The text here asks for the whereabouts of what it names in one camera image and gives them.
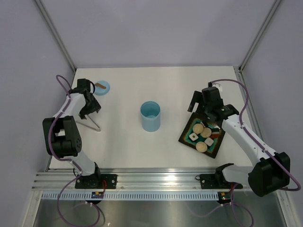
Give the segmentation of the steamed bun middle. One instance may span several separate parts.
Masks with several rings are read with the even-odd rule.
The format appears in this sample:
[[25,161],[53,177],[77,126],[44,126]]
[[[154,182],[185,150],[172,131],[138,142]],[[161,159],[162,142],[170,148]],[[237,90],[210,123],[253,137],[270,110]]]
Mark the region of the steamed bun middle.
[[212,130],[208,127],[204,128],[204,130],[200,133],[203,138],[209,138],[212,135]]

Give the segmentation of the metal tongs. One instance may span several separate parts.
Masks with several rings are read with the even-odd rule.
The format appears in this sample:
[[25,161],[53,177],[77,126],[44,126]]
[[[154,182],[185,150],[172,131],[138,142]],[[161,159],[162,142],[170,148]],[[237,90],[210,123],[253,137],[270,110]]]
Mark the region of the metal tongs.
[[89,115],[85,115],[83,119],[77,117],[75,121],[76,123],[84,127],[87,127],[91,130],[94,130],[96,132],[101,132],[101,127],[95,121],[93,121],[93,119]]

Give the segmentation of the aluminium frame post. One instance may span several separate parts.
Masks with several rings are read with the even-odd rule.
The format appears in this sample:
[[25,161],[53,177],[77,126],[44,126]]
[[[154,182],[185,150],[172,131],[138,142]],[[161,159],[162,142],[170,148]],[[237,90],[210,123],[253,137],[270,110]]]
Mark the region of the aluminium frame post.
[[248,65],[250,59],[252,58],[254,52],[256,51],[258,45],[260,44],[263,36],[265,35],[267,29],[269,28],[271,22],[274,19],[275,14],[277,13],[277,11],[279,10],[281,4],[283,3],[283,0],[275,0],[272,4],[272,6],[270,7],[267,15],[265,16],[265,19],[263,20],[260,28],[258,29],[258,32],[256,34],[256,36],[253,39],[253,42],[251,43],[244,59],[242,60],[240,66],[239,66],[239,72],[243,73],[244,69],[246,68],[246,66]]
[[66,60],[70,69],[72,70],[72,72],[75,74],[77,68],[76,68],[72,58],[70,57],[70,55],[69,55],[69,53],[68,53],[60,35],[59,35],[59,33],[58,33],[58,31],[57,31],[57,29],[54,25],[54,23],[53,23],[50,15],[49,15],[46,7],[45,7],[43,1],[42,0],[34,0],[34,3],[36,4],[40,14],[42,15],[42,17],[43,17],[48,29],[50,30],[50,32],[51,32],[59,50],[61,51],[64,59]]

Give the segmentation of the red food piece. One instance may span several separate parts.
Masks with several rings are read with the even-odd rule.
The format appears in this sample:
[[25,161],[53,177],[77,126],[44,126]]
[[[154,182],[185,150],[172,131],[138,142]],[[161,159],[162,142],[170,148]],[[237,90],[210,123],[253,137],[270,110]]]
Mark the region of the red food piece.
[[210,136],[211,139],[216,139],[216,138],[218,138],[218,137],[220,137],[220,134],[212,134],[212,135]]

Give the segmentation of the rice roll green centre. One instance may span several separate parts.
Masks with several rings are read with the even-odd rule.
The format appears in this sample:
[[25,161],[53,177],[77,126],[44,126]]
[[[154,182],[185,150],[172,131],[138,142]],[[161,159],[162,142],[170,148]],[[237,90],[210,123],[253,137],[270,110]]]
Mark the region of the rice roll green centre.
[[190,139],[191,141],[196,141],[196,140],[198,139],[198,135],[195,134],[194,132],[191,133],[191,134],[189,134],[188,137],[189,137],[189,139]]

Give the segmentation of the left aluminium frame post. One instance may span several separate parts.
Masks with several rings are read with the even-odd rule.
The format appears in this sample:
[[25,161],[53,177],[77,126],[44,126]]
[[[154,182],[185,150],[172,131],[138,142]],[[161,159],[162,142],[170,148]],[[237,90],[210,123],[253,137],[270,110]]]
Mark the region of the left aluminium frame post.
[[70,55],[69,55],[69,53],[68,53],[60,35],[59,35],[59,33],[58,33],[58,31],[57,31],[57,29],[54,25],[54,23],[53,23],[50,15],[49,15],[46,7],[45,7],[43,1],[42,0],[34,0],[34,3],[36,4],[40,14],[42,15],[42,17],[43,17],[48,29],[50,30],[50,32],[51,32],[59,50],[61,51],[64,59],[66,60],[70,69],[72,70],[72,72],[75,74],[77,68],[76,68],[72,58],[70,57]]

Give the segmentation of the right aluminium frame post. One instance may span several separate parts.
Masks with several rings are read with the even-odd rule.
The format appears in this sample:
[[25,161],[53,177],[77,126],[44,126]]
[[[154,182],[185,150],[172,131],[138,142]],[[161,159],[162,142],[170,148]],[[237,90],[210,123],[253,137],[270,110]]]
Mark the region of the right aluminium frame post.
[[265,35],[267,29],[269,28],[271,22],[274,19],[275,14],[277,13],[277,11],[279,10],[281,4],[283,3],[283,0],[275,0],[272,4],[272,6],[270,7],[267,15],[265,16],[265,19],[263,20],[260,28],[258,29],[258,32],[256,34],[256,36],[253,39],[253,42],[251,43],[244,59],[242,60],[240,66],[239,66],[239,72],[243,73],[244,69],[246,68],[246,66],[248,65],[250,59],[252,58],[254,52],[256,51],[258,45],[260,44],[263,36]]

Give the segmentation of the steamed bun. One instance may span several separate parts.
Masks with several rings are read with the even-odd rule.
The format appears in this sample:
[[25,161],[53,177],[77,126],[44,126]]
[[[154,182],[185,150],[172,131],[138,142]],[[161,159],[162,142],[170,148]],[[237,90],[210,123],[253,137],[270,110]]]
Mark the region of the steamed bun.
[[196,150],[198,151],[198,152],[201,152],[201,153],[204,153],[204,152],[206,152],[207,151],[207,149],[208,149],[208,146],[207,146],[207,144],[205,144],[204,142],[198,142],[197,144],[196,144]]
[[197,123],[193,126],[193,133],[195,134],[200,134],[204,130],[204,126],[200,123]]
[[203,138],[209,138],[212,135],[212,130],[208,127],[204,128],[204,130],[200,133]]

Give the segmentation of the aluminium mounting rail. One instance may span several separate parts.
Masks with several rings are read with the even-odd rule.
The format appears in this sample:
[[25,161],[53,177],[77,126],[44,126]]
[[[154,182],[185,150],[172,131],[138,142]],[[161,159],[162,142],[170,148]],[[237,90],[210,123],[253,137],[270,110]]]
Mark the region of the aluminium mounting rail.
[[[199,191],[196,176],[213,174],[215,168],[103,168],[103,174],[116,174],[116,191]],[[58,191],[75,178],[72,169],[38,172],[33,191]]]

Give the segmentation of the white rice roll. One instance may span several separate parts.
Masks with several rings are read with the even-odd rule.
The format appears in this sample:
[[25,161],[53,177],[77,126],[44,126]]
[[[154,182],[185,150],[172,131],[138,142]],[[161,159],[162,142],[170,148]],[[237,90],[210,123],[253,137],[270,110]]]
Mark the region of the white rice roll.
[[214,143],[214,140],[211,139],[211,138],[206,138],[204,143],[208,146],[208,147],[211,147]]

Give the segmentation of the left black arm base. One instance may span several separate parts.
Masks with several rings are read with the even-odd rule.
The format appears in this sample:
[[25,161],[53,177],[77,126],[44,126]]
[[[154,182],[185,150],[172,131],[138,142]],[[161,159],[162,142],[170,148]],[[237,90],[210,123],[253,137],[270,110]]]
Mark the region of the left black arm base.
[[116,174],[101,174],[100,176],[81,176],[76,180],[76,189],[115,189],[117,184]]

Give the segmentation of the steamed bun lower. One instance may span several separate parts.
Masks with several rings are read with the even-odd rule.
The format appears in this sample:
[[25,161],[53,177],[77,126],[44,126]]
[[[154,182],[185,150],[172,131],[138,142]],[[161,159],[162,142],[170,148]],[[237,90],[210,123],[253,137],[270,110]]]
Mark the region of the steamed bun lower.
[[196,144],[196,150],[198,151],[198,152],[201,152],[201,153],[204,153],[204,152],[206,152],[207,151],[207,149],[208,149],[208,146],[207,146],[207,144],[205,144],[204,142],[198,142],[197,144]]

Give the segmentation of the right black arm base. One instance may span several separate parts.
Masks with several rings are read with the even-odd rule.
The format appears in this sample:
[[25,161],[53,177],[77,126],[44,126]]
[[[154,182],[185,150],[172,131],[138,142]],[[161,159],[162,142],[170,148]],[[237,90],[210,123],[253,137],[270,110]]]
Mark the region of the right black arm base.
[[200,174],[195,179],[200,182],[201,189],[231,189],[235,185],[219,174]]

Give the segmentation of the seaweed sushi roll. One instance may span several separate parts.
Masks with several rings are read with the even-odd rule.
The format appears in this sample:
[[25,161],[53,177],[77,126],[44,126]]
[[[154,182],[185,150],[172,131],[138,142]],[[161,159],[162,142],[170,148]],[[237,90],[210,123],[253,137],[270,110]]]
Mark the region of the seaweed sushi roll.
[[207,123],[205,123],[205,122],[203,122],[203,121],[201,121],[200,123],[203,125],[204,128],[208,127],[208,124],[207,124]]

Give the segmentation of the blue cylindrical lunch container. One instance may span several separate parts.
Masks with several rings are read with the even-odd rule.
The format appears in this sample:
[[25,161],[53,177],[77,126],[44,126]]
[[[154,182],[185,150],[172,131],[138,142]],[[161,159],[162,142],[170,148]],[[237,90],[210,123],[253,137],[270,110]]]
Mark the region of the blue cylindrical lunch container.
[[144,102],[140,107],[142,128],[147,132],[155,132],[160,128],[161,108],[154,101]]

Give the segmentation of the black square teal plate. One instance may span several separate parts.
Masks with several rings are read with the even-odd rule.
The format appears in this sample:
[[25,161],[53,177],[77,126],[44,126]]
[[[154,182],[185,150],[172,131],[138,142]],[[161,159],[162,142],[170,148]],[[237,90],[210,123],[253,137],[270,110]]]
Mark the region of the black square teal plate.
[[204,114],[192,113],[179,142],[208,157],[216,158],[225,131]]

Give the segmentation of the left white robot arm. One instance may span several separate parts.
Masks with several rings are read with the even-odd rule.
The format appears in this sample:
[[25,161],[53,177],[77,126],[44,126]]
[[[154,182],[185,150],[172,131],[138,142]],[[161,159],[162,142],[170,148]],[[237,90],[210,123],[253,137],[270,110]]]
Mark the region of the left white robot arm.
[[94,97],[95,86],[88,79],[78,79],[77,86],[65,90],[66,100],[51,118],[43,120],[43,132],[47,153],[58,161],[68,162],[78,171],[77,180],[91,188],[102,184],[98,165],[82,150],[82,139],[76,124],[86,120],[89,114],[101,110]]

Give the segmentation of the blue container lid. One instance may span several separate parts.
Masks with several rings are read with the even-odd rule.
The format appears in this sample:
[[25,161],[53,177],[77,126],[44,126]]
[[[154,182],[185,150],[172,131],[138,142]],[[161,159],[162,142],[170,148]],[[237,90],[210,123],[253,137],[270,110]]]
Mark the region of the blue container lid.
[[95,92],[97,96],[103,96],[110,91],[110,85],[108,82],[101,80],[95,83]]

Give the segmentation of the steamed bun upper left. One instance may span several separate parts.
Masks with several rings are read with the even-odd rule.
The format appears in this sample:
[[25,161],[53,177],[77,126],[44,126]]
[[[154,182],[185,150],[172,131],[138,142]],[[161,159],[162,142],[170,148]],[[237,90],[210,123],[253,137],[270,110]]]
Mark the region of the steamed bun upper left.
[[200,123],[197,123],[193,126],[193,133],[195,134],[200,134],[204,130],[204,126]]

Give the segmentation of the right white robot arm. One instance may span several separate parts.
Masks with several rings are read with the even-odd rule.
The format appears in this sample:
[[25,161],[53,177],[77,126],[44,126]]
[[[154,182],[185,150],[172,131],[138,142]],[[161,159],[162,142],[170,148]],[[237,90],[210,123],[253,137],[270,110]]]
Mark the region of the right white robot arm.
[[285,152],[277,153],[247,127],[242,120],[242,112],[233,105],[225,105],[218,88],[195,91],[188,112],[193,111],[195,104],[198,107],[194,113],[228,133],[252,163],[252,167],[233,163],[217,167],[214,179],[219,187],[239,183],[249,186],[257,196],[263,197],[289,185],[290,157]]

